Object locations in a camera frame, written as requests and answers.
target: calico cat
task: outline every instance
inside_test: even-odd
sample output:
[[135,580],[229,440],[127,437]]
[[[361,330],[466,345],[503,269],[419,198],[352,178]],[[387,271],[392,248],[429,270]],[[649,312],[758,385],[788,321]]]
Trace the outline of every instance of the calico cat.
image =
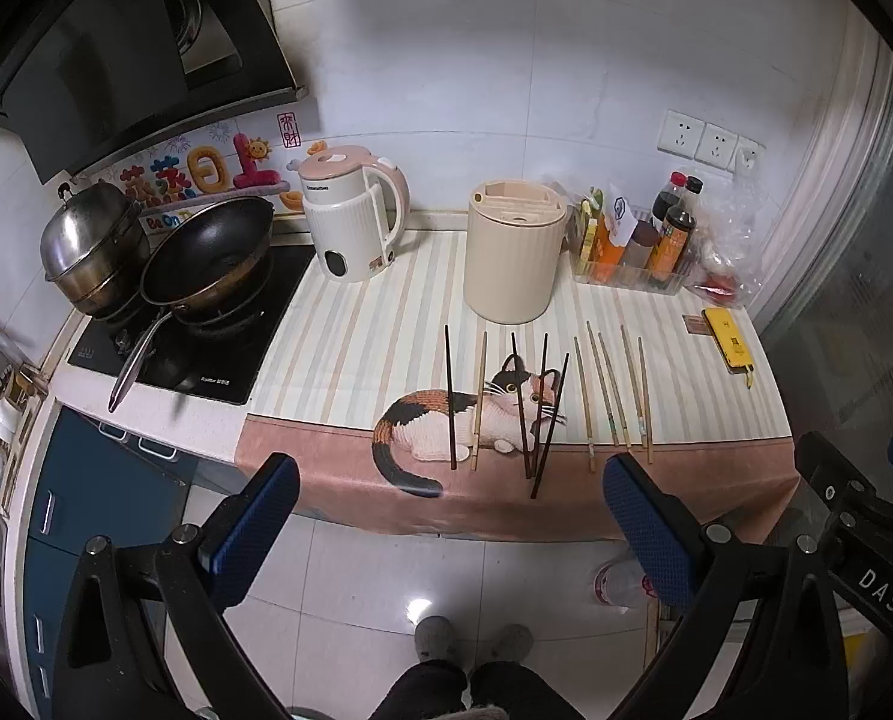
[[[553,397],[559,375],[557,370],[547,370],[544,373],[541,423],[549,423],[552,416]],[[527,451],[532,451],[532,432],[536,422],[537,403],[540,400],[540,377],[524,370],[522,360],[515,360],[512,354],[507,357],[498,374],[484,384],[480,413],[481,446],[491,446],[503,454],[514,449],[523,451],[517,387],[522,393],[523,415],[527,421],[526,448]],[[450,418],[447,408],[448,394],[445,389],[422,389],[395,401],[376,423],[376,428],[373,429],[373,462],[391,485],[422,498],[438,498],[443,494],[443,485],[435,479],[416,476],[398,466],[390,451],[390,442],[408,449],[417,460],[448,461]],[[450,409],[453,410],[456,430],[456,459],[464,461],[469,458],[469,447],[474,443],[477,396],[455,392]],[[557,421],[567,420],[563,415],[557,415]]]

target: electrical outlet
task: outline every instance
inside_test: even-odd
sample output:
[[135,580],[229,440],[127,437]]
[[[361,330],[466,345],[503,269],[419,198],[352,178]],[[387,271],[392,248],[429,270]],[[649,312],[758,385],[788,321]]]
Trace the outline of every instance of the electrical outlet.
[[726,170],[733,159],[733,151],[738,140],[736,132],[707,123],[707,127],[703,128],[700,146],[696,149],[696,160]]
[[660,129],[660,138],[657,140],[657,148],[660,151],[669,151],[671,154],[679,154],[682,157],[693,159],[696,148],[703,134],[703,124],[700,119],[693,119],[676,111],[667,111],[664,125]]
[[757,162],[762,164],[763,156],[766,153],[766,146],[763,146],[762,143],[751,141],[749,138],[744,138],[741,135],[741,138],[736,144],[736,149],[733,151],[733,159],[730,160],[730,167],[728,167],[730,172],[736,172],[736,159],[738,159],[739,153],[741,153],[741,148],[747,149],[749,159],[756,159]]

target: floor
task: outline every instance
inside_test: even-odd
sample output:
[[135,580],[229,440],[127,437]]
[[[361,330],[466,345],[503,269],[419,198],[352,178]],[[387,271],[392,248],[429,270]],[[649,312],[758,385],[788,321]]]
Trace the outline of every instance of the floor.
[[[191,488],[184,521],[202,524],[220,500]],[[517,622],[536,640],[525,665],[602,720],[642,670],[645,613],[604,607],[592,590],[597,569],[625,549],[379,536],[290,517],[247,599],[224,618],[282,704],[334,720],[365,720],[416,662],[412,634],[424,616],[453,621],[467,666],[477,641]],[[186,704],[203,707],[171,630],[166,659]]]

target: cat tail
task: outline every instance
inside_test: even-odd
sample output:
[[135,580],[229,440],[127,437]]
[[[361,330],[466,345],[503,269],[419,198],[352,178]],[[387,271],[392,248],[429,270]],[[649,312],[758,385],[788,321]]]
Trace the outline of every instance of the cat tail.
[[394,487],[420,498],[439,498],[443,495],[443,485],[436,479],[416,476],[397,465],[390,451],[391,440],[392,422],[382,418],[373,429],[373,462],[380,475]]

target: pot lid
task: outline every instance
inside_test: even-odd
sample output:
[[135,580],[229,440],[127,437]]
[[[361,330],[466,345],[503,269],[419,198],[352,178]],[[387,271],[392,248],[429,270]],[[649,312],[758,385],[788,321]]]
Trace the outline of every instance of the pot lid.
[[[61,199],[64,189],[61,184]],[[64,200],[40,236],[40,261],[47,281],[55,281],[107,240],[134,202],[117,187],[100,181]]]
[[373,161],[373,154],[363,146],[333,146],[317,151],[299,164],[299,177],[304,181],[338,178]]
[[567,213],[567,201],[533,181],[489,181],[474,190],[469,207],[483,217],[515,227],[544,227]]

